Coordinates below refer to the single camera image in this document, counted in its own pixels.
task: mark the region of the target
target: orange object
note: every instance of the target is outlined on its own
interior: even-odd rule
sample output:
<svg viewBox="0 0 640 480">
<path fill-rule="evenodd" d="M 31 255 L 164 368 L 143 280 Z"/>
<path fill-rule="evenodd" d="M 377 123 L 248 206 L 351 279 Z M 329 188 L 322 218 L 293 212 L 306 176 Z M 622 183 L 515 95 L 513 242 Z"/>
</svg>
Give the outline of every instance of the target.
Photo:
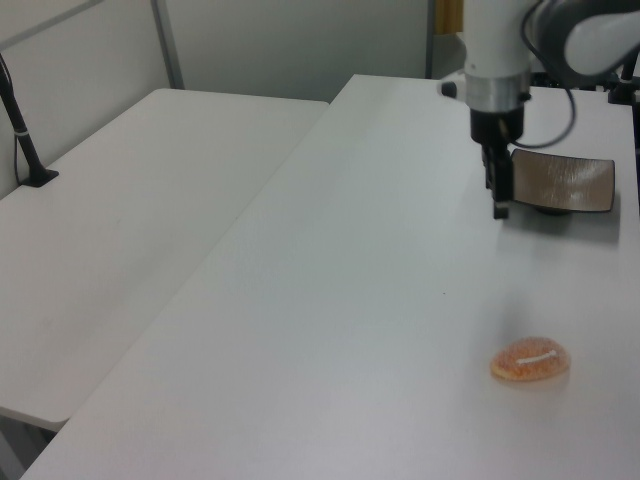
<svg viewBox="0 0 640 480">
<path fill-rule="evenodd" d="M 543 380 L 569 368 L 567 351 L 550 338 L 528 337 L 512 343 L 491 361 L 491 373 L 512 382 Z"/>
</svg>

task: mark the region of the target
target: black cable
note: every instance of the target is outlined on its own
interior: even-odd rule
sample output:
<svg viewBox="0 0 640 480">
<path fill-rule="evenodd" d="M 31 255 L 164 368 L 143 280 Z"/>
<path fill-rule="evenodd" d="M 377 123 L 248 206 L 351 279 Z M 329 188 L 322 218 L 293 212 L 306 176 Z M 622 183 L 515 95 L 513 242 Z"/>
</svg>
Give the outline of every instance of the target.
<svg viewBox="0 0 640 480">
<path fill-rule="evenodd" d="M 2 73 L 9 83 L 9 89 L 11 90 L 11 93 L 13 93 L 13 79 L 11 78 L 11 73 L 9 72 L 9 68 L 4 61 L 2 53 L 0 53 L 0 67 L 2 67 Z M 22 183 L 20 182 L 20 177 L 18 175 L 18 136 L 15 133 L 13 134 L 13 174 L 16 177 L 16 183 L 18 184 L 18 186 L 22 185 Z"/>
<path fill-rule="evenodd" d="M 16 176 L 18 186 L 22 185 L 18 176 L 18 136 L 13 135 L 13 174 Z"/>
<path fill-rule="evenodd" d="M 11 79 L 11 73 L 9 73 L 9 68 L 7 67 L 7 64 L 4 62 L 4 57 L 2 56 L 2 53 L 0 53 L 0 66 L 2 66 L 2 71 L 5 77 L 7 77 L 7 80 L 9 81 L 9 88 L 11 89 L 11 93 L 13 93 L 13 80 Z"/>
<path fill-rule="evenodd" d="M 524 18 L 522 19 L 522 23 L 520 24 L 520 37 L 522 38 L 522 41 L 527 46 L 527 48 L 531 51 L 531 53 L 533 53 L 536 56 L 536 58 L 540 60 L 540 63 L 542 63 L 542 66 L 547 70 L 549 75 L 551 75 L 552 77 L 555 77 L 556 81 L 558 82 L 558 85 L 560 85 L 560 88 L 562 88 L 565 92 L 567 92 L 567 96 L 569 97 L 569 104 L 571 105 L 571 120 L 569 120 L 569 125 L 567 125 L 565 130 L 556 138 L 548 142 L 539 143 L 537 145 L 526 145 L 516 140 L 509 140 L 509 132 L 506 130 L 506 126 L 504 125 L 504 123 L 501 124 L 503 128 L 503 134 L 505 134 L 505 137 L 507 138 L 507 140 L 513 143 L 516 147 L 526 148 L 529 150 L 536 150 L 538 148 L 547 148 L 560 143 L 562 140 L 567 138 L 571 133 L 571 131 L 573 130 L 573 127 L 576 124 L 576 117 L 577 117 L 576 99 L 573 97 L 573 93 L 571 92 L 571 89 L 565 86 L 560 75 L 558 75 L 557 72 L 555 71 L 555 68 L 553 68 L 553 66 L 546 60 L 544 55 L 542 55 L 542 53 L 533 45 L 533 43 L 531 43 L 531 40 L 529 40 L 529 37 L 527 37 L 527 25 L 529 23 L 529 20 L 531 19 L 531 16 L 535 13 L 535 11 L 538 9 L 540 4 L 542 4 L 542 1 L 543 0 L 539 0 L 538 3 L 536 3 L 533 7 L 531 7 L 525 14 Z"/>
</svg>

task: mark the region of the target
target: black pole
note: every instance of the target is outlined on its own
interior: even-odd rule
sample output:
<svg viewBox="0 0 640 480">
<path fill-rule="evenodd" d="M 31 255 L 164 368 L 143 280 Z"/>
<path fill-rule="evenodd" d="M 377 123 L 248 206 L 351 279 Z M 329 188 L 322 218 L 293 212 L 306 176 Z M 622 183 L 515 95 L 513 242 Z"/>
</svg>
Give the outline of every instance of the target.
<svg viewBox="0 0 640 480">
<path fill-rule="evenodd" d="M 629 61 L 622 67 L 620 82 L 609 92 L 609 103 L 615 105 L 632 105 L 638 86 L 633 82 L 633 71 L 636 68 L 638 52 L 634 52 Z"/>
<path fill-rule="evenodd" d="M 31 187 L 41 187 L 57 177 L 58 172 L 47 170 L 40 162 L 36 148 L 31 140 L 31 135 L 29 135 L 29 130 L 22 118 L 18 102 L 13 94 L 13 85 L 11 84 L 11 79 L 6 70 L 2 55 L 0 55 L 0 62 L 2 63 L 2 65 L 0 65 L 0 67 L 2 67 L 2 72 L 0 72 L 0 97 L 2 97 L 2 103 L 4 103 L 15 135 L 18 137 L 20 147 L 29 164 L 29 178 L 22 184 Z"/>
</svg>

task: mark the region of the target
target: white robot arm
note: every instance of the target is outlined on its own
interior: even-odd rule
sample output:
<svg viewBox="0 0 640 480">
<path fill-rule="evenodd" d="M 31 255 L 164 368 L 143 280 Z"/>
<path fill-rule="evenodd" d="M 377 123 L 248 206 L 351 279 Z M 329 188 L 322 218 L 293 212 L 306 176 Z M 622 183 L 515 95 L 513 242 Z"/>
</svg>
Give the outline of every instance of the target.
<svg viewBox="0 0 640 480">
<path fill-rule="evenodd" d="M 441 91 L 469 106 L 494 217 L 506 218 L 513 199 L 507 146 L 524 130 L 531 53 L 566 89 L 595 84 L 638 54 L 640 0 L 468 0 L 464 15 L 464 80 L 445 81 Z"/>
</svg>

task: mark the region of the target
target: white wall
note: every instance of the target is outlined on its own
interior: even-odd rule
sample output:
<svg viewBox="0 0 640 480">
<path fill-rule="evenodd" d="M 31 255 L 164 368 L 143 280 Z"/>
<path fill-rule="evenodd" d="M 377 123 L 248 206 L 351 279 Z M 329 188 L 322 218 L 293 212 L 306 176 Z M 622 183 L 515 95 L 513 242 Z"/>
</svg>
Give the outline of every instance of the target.
<svg viewBox="0 0 640 480">
<path fill-rule="evenodd" d="M 104 0 L 2 54 L 45 165 L 168 86 L 150 0 Z M 12 132 L 0 108 L 0 198 L 15 188 Z"/>
<path fill-rule="evenodd" d="M 159 1 L 188 89 L 331 101 L 355 73 L 424 78 L 428 0 Z"/>
</svg>

